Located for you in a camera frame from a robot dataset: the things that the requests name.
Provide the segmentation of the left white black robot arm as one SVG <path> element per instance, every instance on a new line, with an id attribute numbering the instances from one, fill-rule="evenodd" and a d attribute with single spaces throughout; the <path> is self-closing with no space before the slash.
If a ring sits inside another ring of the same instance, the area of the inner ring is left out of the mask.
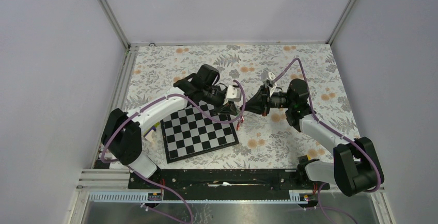
<path id="1" fill-rule="evenodd" d="M 172 113 L 186 108 L 189 104 L 200 110 L 200 101 L 215 107 L 217 114 L 233 115 L 233 123 L 243 116 L 246 105 L 237 109 L 236 102 L 245 102 L 246 96 L 242 85 L 235 79 L 231 85 L 221 89 L 217 85 L 219 71 L 207 64 L 202 65 L 196 73 L 176 81 L 162 96 L 130 111 L 120 108 L 112 110 L 107 119 L 101 143 L 103 150 L 100 160 L 106 159 L 107 151 L 134 173 L 147 188 L 155 188 L 160 183 L 157 165 L 143 152 L 142 139 L 154 124 Z"/>

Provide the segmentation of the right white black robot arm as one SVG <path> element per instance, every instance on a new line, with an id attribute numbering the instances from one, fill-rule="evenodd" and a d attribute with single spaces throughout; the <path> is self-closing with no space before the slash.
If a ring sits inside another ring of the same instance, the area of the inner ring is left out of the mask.
<path id="1" fill-rule="evenodd" d="M 298 186 L 309 189 L 316 182 L 333 184 L 346 196 L 380 188 L 384 174 L 369 138 L 350 138 L 318 118 L 305 80 L 293 79 L 286 92 L 271 91 L 271 85 L 267 81 L 260 86 L 244 110 L 266 116 L 272 108 L 285 108 L 288 124 L 323 145 L 333 157 L 331 163 L 299 158 L 295 177 Z"/>

